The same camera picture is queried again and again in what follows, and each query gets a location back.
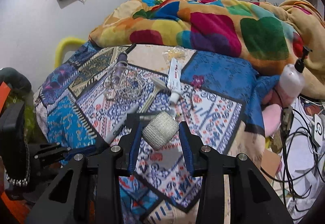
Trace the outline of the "white disposable razor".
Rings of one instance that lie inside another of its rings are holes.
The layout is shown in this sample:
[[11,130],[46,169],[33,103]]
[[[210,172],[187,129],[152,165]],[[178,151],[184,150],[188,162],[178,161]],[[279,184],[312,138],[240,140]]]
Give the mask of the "white disposable razor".
[[167,88],[165,82],[163,82],[161,79],[159,79],[158,77],[150,77],[151,81],[154,84],[154,90],[153,92],[150,94],[150,96],[148,97],[147,101],[145,102],[145,104],[142,106],[142,108],[139,110],[140,113],[145,113],[149,107],[151,106],[151,104],[153,103],[156,95],[158,95],[159,92],[161,91],[169,91],[169,89]]

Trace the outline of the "white pump lotion bottle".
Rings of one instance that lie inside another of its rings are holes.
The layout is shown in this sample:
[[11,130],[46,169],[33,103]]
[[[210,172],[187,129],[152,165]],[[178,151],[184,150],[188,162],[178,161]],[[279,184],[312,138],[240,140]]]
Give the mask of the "white pump lotion bottle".
[[304,46],[302,57],[297,59],[294,64],[287,64],[284,67],[276,86],[283,107],[290,106],[305,86],[305,78],[302,74],[305,69],[304,60],[311,51]]

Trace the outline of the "crumpled clear plastic wrapper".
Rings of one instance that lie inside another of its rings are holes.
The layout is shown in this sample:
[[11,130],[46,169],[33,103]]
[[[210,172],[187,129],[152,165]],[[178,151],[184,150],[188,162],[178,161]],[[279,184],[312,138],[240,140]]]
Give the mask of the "crumpled clear plastic wrapper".
[[164,51],[162,56],[165,62],[169,64],[173,58],[177,60],[184,60],[187,56],[187,52],[182,46],[174,46]]

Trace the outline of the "blue patchwork bedsheet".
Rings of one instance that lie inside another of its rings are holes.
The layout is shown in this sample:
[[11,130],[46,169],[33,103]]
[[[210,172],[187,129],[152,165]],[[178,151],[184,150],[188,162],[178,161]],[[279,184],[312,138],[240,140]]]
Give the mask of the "blue patchwork bedsheet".
[[[186,50],[179,60],[182,94],[176,105],[166,83],[163,46],[100,49],[83,44],[34,94],[36,119],[50,143],[83,148],[129,132],[135,118],[160,112],[185,121],[202,142],[222,154],[244,153],[257,166],[265,149],[262,100],[278,76],[261,76],[249,61]],[[141,141],[134,173],[119,186],[125,223],[194,223],[202,179],[186,170],[178,136],[159,150]]]

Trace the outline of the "white ointment tube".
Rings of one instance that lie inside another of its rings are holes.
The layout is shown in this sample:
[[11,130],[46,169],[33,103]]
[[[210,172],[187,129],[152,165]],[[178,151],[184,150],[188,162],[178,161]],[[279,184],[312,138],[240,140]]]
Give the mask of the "white ointment tube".
[[180,77],[181,63],[179,63],[177,59],[172,58],[170,61],[170,68],[167,80],[167,88],[171,93],[169,98],[170,105],[176,105],[182,95]]

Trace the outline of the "white charger adapter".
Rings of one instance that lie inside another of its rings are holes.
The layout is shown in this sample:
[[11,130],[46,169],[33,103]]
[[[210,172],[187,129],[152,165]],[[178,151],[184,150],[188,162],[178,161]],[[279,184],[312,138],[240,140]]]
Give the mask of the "white charger adapter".
[[323,142],[324,128],[322,120],[317,114],[314,114],[313,116],[312,128],[312,141],[317,147],[321,147]]

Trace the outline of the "colourful heart fleece blanket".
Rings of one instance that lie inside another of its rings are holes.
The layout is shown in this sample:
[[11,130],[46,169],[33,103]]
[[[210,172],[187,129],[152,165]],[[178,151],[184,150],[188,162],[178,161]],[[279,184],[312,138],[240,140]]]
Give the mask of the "colourful heart fleece blanket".
[[239,57],[265,76],[280,74],[309,48],[302,93],[324,98],[324,19],[306,0],[278,6],[239,0],[130,0],[89,39],[101,48],[153,44]]

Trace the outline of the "yellow bed frame rail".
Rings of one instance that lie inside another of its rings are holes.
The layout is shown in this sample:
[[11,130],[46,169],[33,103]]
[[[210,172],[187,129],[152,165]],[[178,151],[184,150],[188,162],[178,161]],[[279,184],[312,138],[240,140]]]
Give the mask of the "yellow bed frame rail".
[[54,68],[57,68],[62,64],[67,52],[77,50],[84,43],[86,43],[86,40],[72,36],[61,39],[55,49]]

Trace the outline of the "grey bandage roll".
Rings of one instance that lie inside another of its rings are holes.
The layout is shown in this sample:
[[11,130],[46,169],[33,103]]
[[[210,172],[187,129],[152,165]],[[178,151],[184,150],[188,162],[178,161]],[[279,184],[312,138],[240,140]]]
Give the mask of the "grey bandage roll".
[[154,150],[160,150],[178,131],[179,123],[167,112],[160,112],[142,130],[142,137]]

